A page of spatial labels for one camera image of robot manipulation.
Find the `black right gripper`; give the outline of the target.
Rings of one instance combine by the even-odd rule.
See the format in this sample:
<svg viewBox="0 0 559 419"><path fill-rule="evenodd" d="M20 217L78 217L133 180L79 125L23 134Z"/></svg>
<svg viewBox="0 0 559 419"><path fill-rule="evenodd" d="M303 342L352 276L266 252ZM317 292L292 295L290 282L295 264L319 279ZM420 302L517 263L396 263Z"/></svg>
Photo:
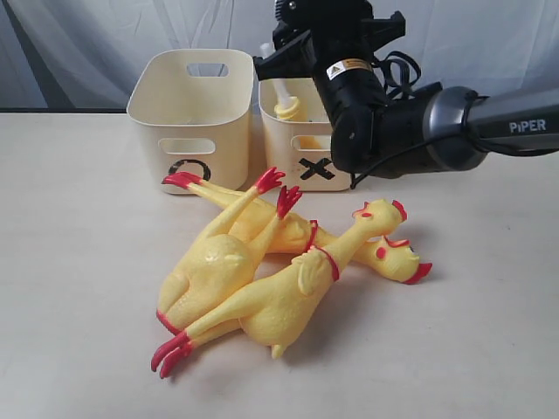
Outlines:
<svg viewBox="0 0 559 419"><path fill-rule="evenodd" d="M368 1L277 1L274 13L275 47L262 44L260 55L252 58L258 81L372 72L371 56L406 33L401 11L373 17Z"/></svg>

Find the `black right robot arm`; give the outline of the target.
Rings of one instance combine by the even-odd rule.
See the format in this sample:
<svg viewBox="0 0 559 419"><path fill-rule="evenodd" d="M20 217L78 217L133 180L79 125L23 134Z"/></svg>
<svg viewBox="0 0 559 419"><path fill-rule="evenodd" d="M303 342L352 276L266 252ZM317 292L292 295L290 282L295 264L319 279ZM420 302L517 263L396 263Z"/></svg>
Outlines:
<svg viewBox="0 0 559 419"><path fill-rule="evenodd" d="M259 80L310 79L328 117L331 163L353 184L374 176L460 172L491 153L538 157L558 149L558 92L486 96L419 86L418 63L376 52L404 36L402 13L378 18L368 1L278 1L273 53Z"/></svg>

